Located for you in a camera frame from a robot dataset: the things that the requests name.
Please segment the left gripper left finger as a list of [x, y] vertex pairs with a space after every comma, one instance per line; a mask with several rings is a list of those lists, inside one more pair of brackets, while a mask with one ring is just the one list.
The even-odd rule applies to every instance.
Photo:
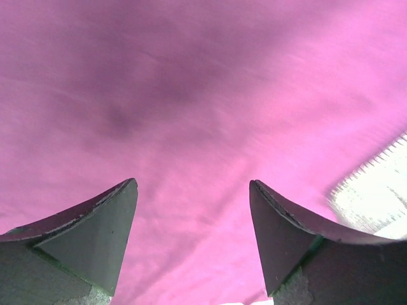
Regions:
[[137, 204], [127, 179], [1, 235], [1, 304], [110, 304]]

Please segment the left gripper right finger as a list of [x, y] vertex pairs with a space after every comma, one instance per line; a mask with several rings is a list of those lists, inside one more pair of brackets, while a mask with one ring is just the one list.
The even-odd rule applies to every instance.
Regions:
[[276, 304], [406, 303], [406, 242], [337, 224], [249, 184], [266, 292]]

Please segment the purple cloth wrap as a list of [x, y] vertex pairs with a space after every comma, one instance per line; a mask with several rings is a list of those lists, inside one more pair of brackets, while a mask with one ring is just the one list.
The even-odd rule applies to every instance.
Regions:
[[1, 2], [1, 231], [135, 178], [114, 304], [265, 299], [249, 182], [333, 219], [405, 129], [405, 1]]

